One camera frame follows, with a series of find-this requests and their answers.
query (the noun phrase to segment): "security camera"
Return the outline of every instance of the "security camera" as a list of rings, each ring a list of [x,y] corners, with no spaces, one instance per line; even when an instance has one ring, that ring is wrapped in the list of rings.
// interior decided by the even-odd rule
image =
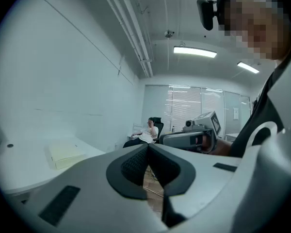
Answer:
[[[170,38],[170,37],[172,37],[172,36],[174,35],[174,33],[175,33],[175,32],[172,32],[172,31],[170,31],[170,30],[167,30],[167,31],[165,31],[165,37],[166,37],[166,38]]]

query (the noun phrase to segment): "white wall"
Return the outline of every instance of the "white wall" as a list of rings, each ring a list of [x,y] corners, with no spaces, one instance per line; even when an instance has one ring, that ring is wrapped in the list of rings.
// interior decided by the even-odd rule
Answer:
[[[213,89],[222,89],[224,91],[238,93],[244,96],[250,96],[250,87],[236,83],[229,80],[213,79],[197,76],[185,76],[185,75],[157,75],[153,78],[141,79],[139,82],[139,99],[137,104],[137,115],[135,117],[135,123],[141,122],[142,107],[144,100],[145,85],[160,84],[160,85],[188,85],[197,87],[208,87]]]
[[[129,60],[118,75],[121,55],[81,0],[19,0],[0,29],[3,139],[76,135],[121,148],[139,92]]]

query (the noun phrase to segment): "ceiling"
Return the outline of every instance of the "ceiling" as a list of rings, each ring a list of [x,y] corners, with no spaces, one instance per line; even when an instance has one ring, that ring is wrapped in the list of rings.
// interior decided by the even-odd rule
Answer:
[[[196,0],[166,0],[168,22],[164,0],[131,0],[131,2],[135,7],[139,25],[143,29],[149,55],[153,58],[151,65],[154,75],[197,75],[229,79],[255,86],[262,85],[274,70],[273,61],[254,57],[242,43],[224,36],[224,32],[218,30],[216,20],[213,30],[205,30],[200,22]],[[175,32],[169,40],[164,37],[167,29]],[[174,54],[173,47],[182,42],[187,47],[216,51],[217,55],[212,59]],[[260,73],[254,74],[238,67],[239,61],[251,65]]]

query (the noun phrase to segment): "seated person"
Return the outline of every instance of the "seated person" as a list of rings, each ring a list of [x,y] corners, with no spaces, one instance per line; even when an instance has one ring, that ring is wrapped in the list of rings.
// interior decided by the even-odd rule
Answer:
[[[123,148],[144,144],[144,143],[154,143],[153,139],[157,138],[159,135],[159,129],[158,127],[154,126],[153,118],[150,117],[147,121],[148,128],[142,129],[141,131],[134,133],[131,135],[133,137],[134,135],[137,135],[136,139],[132,139],[128,142],[126,142],[123,146]]]

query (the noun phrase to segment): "fluorescent light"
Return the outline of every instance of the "fluorescent light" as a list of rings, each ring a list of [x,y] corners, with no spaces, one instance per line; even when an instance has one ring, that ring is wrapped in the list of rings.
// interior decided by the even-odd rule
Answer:
[[[217,55],[217,53],[213,51],[188,47],[174,47],[174,53],[202,55],[210,58],[214,58]]]
[[[169,88],[190,89],[191,87],[190,86],[181,86],[181,85],[170,84]]]
[[[210,88],[207,88],[206,91],[214,91],[214,92],[220,92],[220,93],[223,92],[222,90],[214,90],[214,89],[210,89]]]
[[[243,63],[243,62],[241,62],[241,61],[240,61],[237,65],[238,65],[239,67],[245,68],[245,69],[247,69],[248,71],[251,71],[251,72],[253,72],[253,73],[258,73],[258,72],[259,72],[258,70],[254,69],[254,68],[251,67],[251,66],[248,66],[247,64],[245,64],[245,63]]]

